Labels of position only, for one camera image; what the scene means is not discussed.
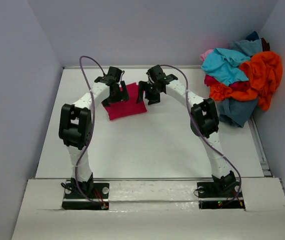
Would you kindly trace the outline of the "magenta t-shirt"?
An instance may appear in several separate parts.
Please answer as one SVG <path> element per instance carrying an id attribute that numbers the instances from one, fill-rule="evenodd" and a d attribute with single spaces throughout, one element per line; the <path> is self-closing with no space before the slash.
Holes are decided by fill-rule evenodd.
<path id="1" fill-rule="evenodd" d="M 144 114 L 147 112 L 147 108 L 143 101 L 137 103 L 137 98 L 138 98 L 137 83 L 128 84 L 126 88 L 129 95 L 128 101 L 111 103 L 110 106 L 104 107 L 110 121 L 133 115 Z"/>

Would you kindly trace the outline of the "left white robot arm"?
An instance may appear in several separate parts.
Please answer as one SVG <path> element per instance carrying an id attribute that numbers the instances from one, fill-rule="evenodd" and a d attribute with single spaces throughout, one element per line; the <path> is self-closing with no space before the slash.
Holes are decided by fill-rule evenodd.
<path id="1" fill-rule="evenodd" d="M 61 107 L 58 136 L 69 152 L 72 191 L 89 197 L 94 189 L 87 149 L 93 137 L 96 107 L 128 100 L 129 94 L 123 80 L 111 84 L 95 82 L 79 100 Z"/>

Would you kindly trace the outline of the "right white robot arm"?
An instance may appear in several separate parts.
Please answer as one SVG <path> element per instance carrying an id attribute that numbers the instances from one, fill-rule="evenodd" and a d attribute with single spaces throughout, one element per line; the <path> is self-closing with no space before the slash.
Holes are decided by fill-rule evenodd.
<path id="1" fill-rule="evenodd" d="M 209 187 L 204 192 L 216 197 L 226 197 L 236 186 L 237 180 L 232 170 L 233 166 L 222 150 L 218 133 L 219 119 L 214 101 L 198 96 L 179 80 L 173 80 L 169 83 L 140 81 L 137 102 L 146 98 L 149 105 L 159 103 L 161 93 L 174 98 L 186 107 L 190 128 L 205 148 L 213 182 L 209 183 Z"/>

